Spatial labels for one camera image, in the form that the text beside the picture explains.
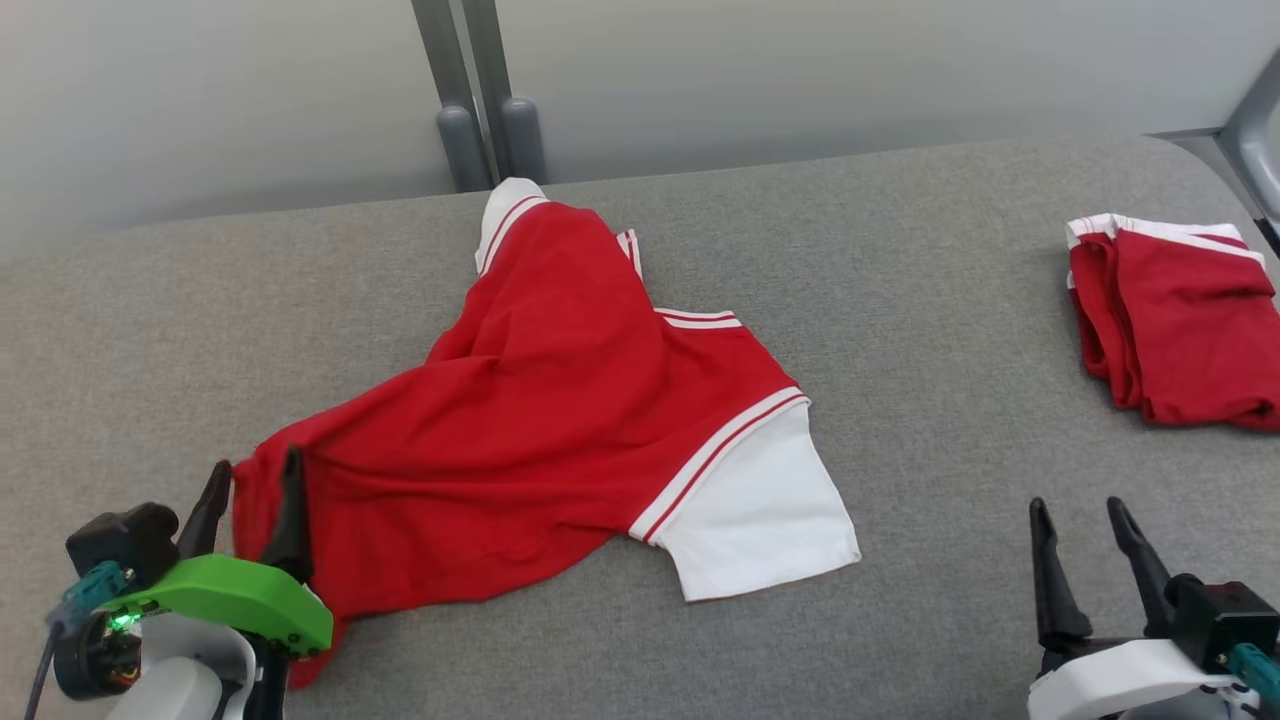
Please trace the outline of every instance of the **folded garment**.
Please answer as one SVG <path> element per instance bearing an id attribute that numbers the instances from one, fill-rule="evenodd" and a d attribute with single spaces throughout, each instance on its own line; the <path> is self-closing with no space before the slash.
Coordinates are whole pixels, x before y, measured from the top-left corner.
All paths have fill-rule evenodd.
<path id="1" fill-rule="evenodd" d="M 302 450 L 312 588 L 337 634 L 543 580 L 617 534 L 666 548 L 690 601 L 858 561 L 808 397 L 732 313 L 655 309 L 635 232 L 512 179 L 485 208 L 476 269 L 421 366 L 236 468 L 236 552 L 256 559 Z"/>
<path id="2" fill-rule="evenodd" d="M 1116 407 L 1161 424 L 1280 430 L 1280 313 L 1266 260 L 1230 224 L 1068 223 L 1080 347 Z"/>

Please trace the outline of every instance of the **gray fabric surface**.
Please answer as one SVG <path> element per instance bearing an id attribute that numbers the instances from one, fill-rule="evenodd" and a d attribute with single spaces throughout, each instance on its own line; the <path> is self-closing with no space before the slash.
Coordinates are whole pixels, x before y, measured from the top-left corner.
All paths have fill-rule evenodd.
<path id="1" fill-rule="evenodd" d="M 549 195 L 635 227 L 658 305 L 737 311 L 800 380 L 865 559 L 686 605 L 671 560 L 620 538 L 483 605 L 358 623 L 292 717 L 1021 717 L 1036 495 L 1100 634 L 1142 626 L 1112 493 L 1174 571 L 1280 601 L 1277 438 L 1144 427 L 1078 359 L 1068 219 L 1233 222 L 1270 255 L 1178 147 L 1001 142 Z M 4 266 L 3 712 L 73 579 L 67 533 L 186 509 L 219 457 L 419 363 L 472 281 L 483 204 L 157 225 Z"/>

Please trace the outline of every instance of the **black cable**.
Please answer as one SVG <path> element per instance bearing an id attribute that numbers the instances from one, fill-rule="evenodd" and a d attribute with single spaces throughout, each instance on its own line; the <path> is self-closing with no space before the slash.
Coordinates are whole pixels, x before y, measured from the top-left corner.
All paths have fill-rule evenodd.
<path id="1" fill-rule="evenodd" d="M 36 708 L 40 707 L 40 693 L 45 689 L 45 678 L 49 676 L 49 665 L 54 661 L 54 646 L 63 634 L 63 624 L 55 621 L 49 628 L 49 639 L 45 642 L 45 652 L 40 655 L 40 666 L 36 667 L 36 679 L 31 683 L 31 697 L 27 698 L 27 712 L 22 720 L 36 720 Z"/>

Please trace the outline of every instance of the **robotic arm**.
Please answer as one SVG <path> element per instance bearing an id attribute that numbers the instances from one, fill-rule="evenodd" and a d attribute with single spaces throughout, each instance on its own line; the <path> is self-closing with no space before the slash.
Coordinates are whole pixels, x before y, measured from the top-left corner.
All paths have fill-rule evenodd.
<path id="1" fill-rule="evenodd" d="M 68 697 L 122 694 L 108 720 L 283 717 L 289 662 L 315 657 L 333 637 L 333 615 L 306 587 L 302 454 L 289 451 L 284 502 L 259 562 L 214 553 L 230 475 L 227 461 L 214 468 L 177 542 L 177 516 L 155 503 L 104 514 L 67 539 L 82 582 L 51 615 L 51 647 Z M 104 568 L 116 573 L 111 597 L 77 589 Z M 76 611 L 84 597 L 96 607 L 87 619 Z"/>
<path id="2" fill-rule="evenodd" d="M 1032 720 L 1276 717 L 1280 669 L 1271 655 L 1280 612 L 1244 583 L 1170 578 L 1120 498 L 1107 500 L 1107 514 L 1138 583 L 1143 638 L 1091 637 L 1057 557 L 1048 507 L 1032 501 L 1036 625 L 1044 648 L 1027 702 Z"/>

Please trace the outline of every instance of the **red fabric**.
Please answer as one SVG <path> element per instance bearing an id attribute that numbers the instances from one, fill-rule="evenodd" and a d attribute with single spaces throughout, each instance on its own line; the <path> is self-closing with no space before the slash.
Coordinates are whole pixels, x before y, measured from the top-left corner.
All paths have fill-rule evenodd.
<path id="1" fill-rule="evenodd" d="M 680 329 L 594 214 L 521 215 L 426 361 L 289 425 L 237 465 L 256 559 L 285 450 L 303 451 L 315 577 L 349 619 L 483 601 L 573 565 L 632 521 L 727 420 L 794 386 L 741 327 Z M 298 664 L 308 684 L 328 653 Z"/>
<path id="2" fill-rule="evenodd" d="M 1140 407 L 1160 424 L 1280 430 L 1280 314 L 1262 265 L 1212 246 L 1114 233 L 1078 234 L 1070 263 L 1084 365 L 1110 380 L 1116 407 Z"/>

